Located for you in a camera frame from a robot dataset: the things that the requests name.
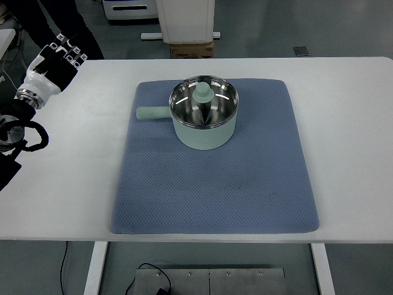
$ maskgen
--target mint green saucepan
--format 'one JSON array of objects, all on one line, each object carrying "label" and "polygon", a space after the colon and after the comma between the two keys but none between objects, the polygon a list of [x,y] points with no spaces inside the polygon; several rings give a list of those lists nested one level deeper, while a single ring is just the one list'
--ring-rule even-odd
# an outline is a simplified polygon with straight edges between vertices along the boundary
[{"label": "mint green saucepan", "polygon": [[226,80],[197,76],[178,84],[169,106],[138,107],[139,120],[172,118],[177,137],[193,149],[215,149],[235,130],[238,92]]}]

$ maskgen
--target stainless steel lid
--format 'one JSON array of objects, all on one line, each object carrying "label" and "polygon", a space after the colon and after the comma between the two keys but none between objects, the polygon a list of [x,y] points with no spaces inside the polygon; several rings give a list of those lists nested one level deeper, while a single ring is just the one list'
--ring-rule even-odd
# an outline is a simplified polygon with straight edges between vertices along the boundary
[{"label": "stainless steel lid", "polygon": [[[206,103],[197,102],[195,94],[193,98],[193,93],[201,82],[207,83],[214,93],[212,100],[208,99],[209,102]],[[173,117],[180,123],[197,129],[210,129],[225,124],[236,114],[238,104],[239,96],[234,86],[214,76],[188,78],[177,85],[169,97]]]}]

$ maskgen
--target cardboard box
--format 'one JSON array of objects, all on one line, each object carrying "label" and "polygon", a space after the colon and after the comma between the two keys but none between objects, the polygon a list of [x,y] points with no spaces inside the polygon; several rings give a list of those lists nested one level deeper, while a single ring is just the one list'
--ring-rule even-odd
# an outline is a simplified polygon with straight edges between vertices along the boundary
[{"label": "cardboard box", "polygon": [[214,41],[210,43],[170,44],[171,58],[212,58]]}]

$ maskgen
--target pot handle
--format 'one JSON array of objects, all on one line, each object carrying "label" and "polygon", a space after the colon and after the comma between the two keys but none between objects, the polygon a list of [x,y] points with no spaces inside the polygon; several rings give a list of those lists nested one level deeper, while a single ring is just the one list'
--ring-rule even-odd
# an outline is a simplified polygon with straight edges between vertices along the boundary
[{"label": "pot handle", "polygon": [[136,117],[139,120],[170,118],[169,106],[139,106],[136,108]]}]

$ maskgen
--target pot lid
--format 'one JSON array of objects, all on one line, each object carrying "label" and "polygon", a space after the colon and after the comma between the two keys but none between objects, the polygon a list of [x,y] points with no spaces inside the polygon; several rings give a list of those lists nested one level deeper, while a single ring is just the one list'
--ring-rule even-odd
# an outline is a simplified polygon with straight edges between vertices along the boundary
[{"label": "pot lid", "polygon": [[214,76],[197,76],[182,81],[169,97],[173,117],[198,129],[228,122],[236,113],[239,97],[234,86]]}]

